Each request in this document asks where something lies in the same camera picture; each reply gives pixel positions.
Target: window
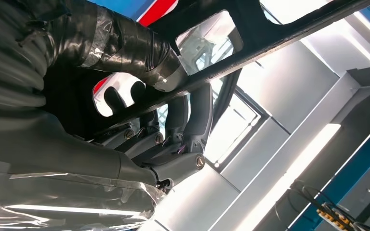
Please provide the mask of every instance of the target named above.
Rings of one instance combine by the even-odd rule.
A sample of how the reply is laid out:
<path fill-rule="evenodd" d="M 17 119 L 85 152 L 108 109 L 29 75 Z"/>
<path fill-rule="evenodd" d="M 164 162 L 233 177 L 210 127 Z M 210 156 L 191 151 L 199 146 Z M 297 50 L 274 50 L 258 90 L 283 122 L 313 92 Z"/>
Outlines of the window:
<path fill-rule="evenodd" d="M 178 36 L 176 44 L 185 71 L 192 75 L 230 56 L 233 45 L 228 35 L 234 29 L 229 12 L 222 11 Z"/>
<path fill-rule="evenodd" d="M 327 4 L 330 0 L 260 0 L 282 24 L 296 21 Z"/>
<path fill-rule="evenodd" d="M 232 55 L 235 49 L 229 34 L 234 29 L 229 13 L 223 11 L 180 35 L 176 43 L 181 51 L 180 61 L 187 73 L 192 75 Z M 214 106 L 224 80 L 225 77 L 211 81 Z M 165 107 L 159 109 L 161 126 L 164 126 L 166 118 L 162 115 Z M 228 108 L 208 139 L 204 153 L 208 161 L 218 171 L 224 168 L 238 151 L 237 147 L 245 144 L 265 118 L 255 106 L 244 102 L 237 93 L 233 94 Z"/>
<path fill-rule="evenodd" d="M 256 126 L 261 115 L 233 95 L 229 107 L 209 137 L 205 157 L 220 167 L 236 146 Z"/>

